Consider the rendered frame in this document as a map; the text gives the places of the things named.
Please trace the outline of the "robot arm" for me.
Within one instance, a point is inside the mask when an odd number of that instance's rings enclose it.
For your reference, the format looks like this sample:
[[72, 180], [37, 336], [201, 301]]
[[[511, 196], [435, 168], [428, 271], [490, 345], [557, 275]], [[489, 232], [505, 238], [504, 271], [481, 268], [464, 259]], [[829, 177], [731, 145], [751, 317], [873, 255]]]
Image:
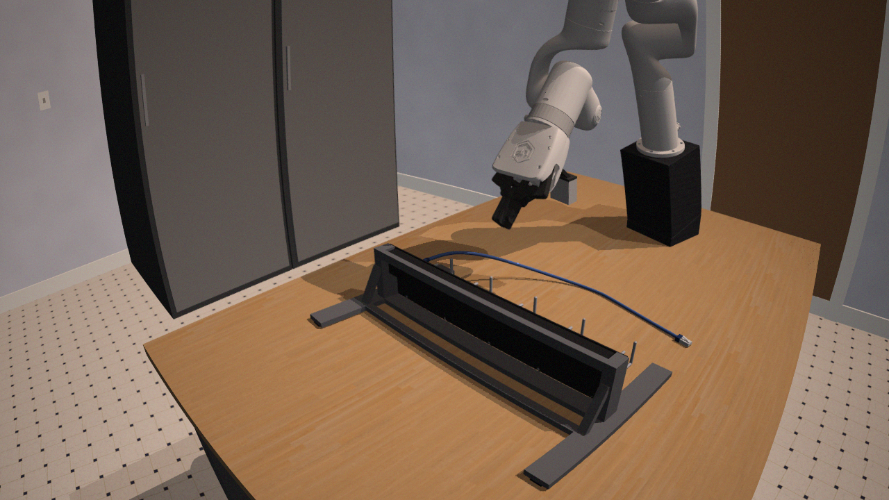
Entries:
[[[590, 73], [572, 61], [558, 61], [550, 73], [549, 66], [560, 51], [608, 47], [618, 2], [568, 1], [563, 30], [547, 40], [531, 61], [525, 91], [531, 111], [524, 121], [527, 117], [543, 118], [559, 127], [567, 138], [574, 127], [589, 131], [598, 125], [602, 107]], [[636, 149], [655, 158], [678, 156], [685, 151], [685, 142], [679, 138], [671, 76], [658, 61], [685, 59], [695, 52], [697, 0], [625, 3], [632, 20], [622, 27], [622, 39], [631, 61], [641, 132]], [[550, 197], [568, 205], [576, 202], [577, 176], [563, 169]]]

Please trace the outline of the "blue patch cord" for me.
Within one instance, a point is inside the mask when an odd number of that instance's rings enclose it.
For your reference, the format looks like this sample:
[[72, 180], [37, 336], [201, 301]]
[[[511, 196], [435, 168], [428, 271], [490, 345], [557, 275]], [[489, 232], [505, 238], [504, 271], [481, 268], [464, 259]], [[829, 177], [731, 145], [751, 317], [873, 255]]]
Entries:
[[540, 273], [540, 274], [544, 274], [544, 275], [546, 275], [546, 276], [552, 276], [552, 278], [556, 278], [556, 279], [558, 279], [559, 281], [565, 281], [565, 282], [568, 282], [568, 283], [570, 283], [570, 284], [572, 284], [572, 285], [575, 285], [576, 287], [581, 287], [581, 288], [584, 288], [584, 289], [588, 289], [588, 290], [591, 291], [591, 292], [596, 292], [597, 294], [600, 294], [600, 295], [602, 295], [603, 297], [606, 297], [607, 299], [611, 300], [613, 303], [616, 303], [616, 304], [620, 305], [620, 307], [623, 307], [623, 308], [626, 309], [627, 311], [631, 311], [631, 313], [633, 313], [634, 315], [636, 315], [636, 316], [638, 316], [638, 317], [641, 317], [642, 320], [647, 321], [649, 324], [658, 327], [658, 329], [660, 329], [661, 331], [664, 331], [665, 333], [669, 333], [669, 335], [671, 335], [673, 338], [675, 338], [675, 337], [677, 336], [676, 333], [673, 333], [673, 332], [667, 330], [665, 327], [662, 327], [662, 326], [658, 325], [658, 324], [655, 323], [654, 321], [651, 321], [650, 319], [648, 319], [648, 317], [644, 317], [644, 316], [640, 315], [640, 313], [636, 312], [635, 310], [632, 310], [632, 309], [629, 308], [629, 307], [626, 307], [626, 305], [624, 305], [623, 303], [620, 303], [619, 301], [615, 300], [615, 299], [612, 298], [612, 297], [609, 297], [607, 294], [604, 294], [604, 292], [600, 292], [600, 291], [598, 291], [597, 289], [593, 289], [593, 288], [591, 288], [591, 287], [586, 287], [586, 285], [582, 285], [582, 284], [580, 284], [580, 283], [576, 283], [576, 282], [574, 282], [574, 281], [569, 281], [569, 280], [566, 279], [566, 278], [562, 278], [562, 276], [556, 276], [556, 275], [553, 275], [553, 274], [549, 274], [549, 273], [547, 273], [547, 272], [544, 272], [543, 270], [539, 270], [539, 269], [536, 269], [536, 268], [531, 268], [531, 267], [526, 266], [526, 265], [520, 265], [520, 264], [517, 263], [517, 262], [513, 262], [513, 260], [506, 260], [506, 259], [499, 258], [499, 257], [496, 257], [496, 256], [491, 256], [491, 254], [484, 254], [484, 253], [477, 253], [477, 252], [463, 252], [463, 251], [446, 252], [446, 253], [436, 254], [435, 256], [431, 256], [431, 257], [429, 257], [429, 258], [425, 258], [425, 259], [423, 259], [423, 260], [426, 260], [427, 262], [429, 262], [430, 260], [434, 260], [434, 259], [436, 259], [436, 258], [440, 258], [440, 257], [443, 257], [443, 256], [448, 256], [449, 254], [473, 254], [473, 256], [480, 256], [480, 257], [485, 257], [485, 258], [491, 258], [491, 259], [493, 259], [493, 260], [501, 260], [502, 262], [509, 263], [509, 265], [515, 265], [515, 266], [518, 266], [518, 267], [520, 267], [520, 268], [525, 268], [525, 269], [533, 270], [534, 272], [537, 272], [537, 273]]

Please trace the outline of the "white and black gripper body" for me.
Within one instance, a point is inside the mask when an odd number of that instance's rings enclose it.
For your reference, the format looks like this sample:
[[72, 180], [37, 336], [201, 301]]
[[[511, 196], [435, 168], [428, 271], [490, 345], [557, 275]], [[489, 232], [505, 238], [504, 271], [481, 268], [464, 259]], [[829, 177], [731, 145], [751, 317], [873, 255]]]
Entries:
[[539, 186], [554, 169], [551, 192], [564, 168], [569, 145], [567, 134], [559, 127], [543, 118], [527, 117], [509, 134], [492, 168], [513, 176], [518, 183], [529, 181], [530, 186]]

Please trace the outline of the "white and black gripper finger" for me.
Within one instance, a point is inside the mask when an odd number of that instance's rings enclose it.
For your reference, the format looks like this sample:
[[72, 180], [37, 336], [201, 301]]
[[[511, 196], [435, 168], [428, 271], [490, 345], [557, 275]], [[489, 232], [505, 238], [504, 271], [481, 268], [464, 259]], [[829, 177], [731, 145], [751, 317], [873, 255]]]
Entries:
[[547, 195], [549, 195], [553, 173], [554, 169], [545, 181], [540, 182], [539, 187], [536, 185], [530, 186], [529, 181], [521, 180], [512, 197], [508, 197], [505, 203], [503, 203], [503, 208], [497, 218], [499, 224], [510, 230], [521, 208], [525, 208], [531, 200], [546, 199]]
[[[507, 200], [508, 197], [512, 197], [512, 195], [515, 191], [515, 188], [517, 187], [517, 185], [520, 184], [517, 181], [515, 181], [513, 178], [514, 177], [512, 177], [512, 176], [500, 174], [500, 173], [496, 173], [492, 177], [493, 183], [495, 183], [498, 186], [501, 186], [501, 196], [502, 196], [501, 202], [499, 202], [497, 209], [493, 213], [492, 219], [494, 222], [496, 222], [496, 224], [500, 225], [501, 227], [503, 227], [503, 226], [501, 224], [499, 224], [499, 222], [497, 221], [497, 218], [498, 218], [499, 213], [501, 212], [501, 209], [503, 208], [503, 203], [505, 203], [505, 201]], [[511, 185], [512, 185], [512, 187], [511, 187]], [[503, 228], [505, 228], [505, 227], [503, 227]]]

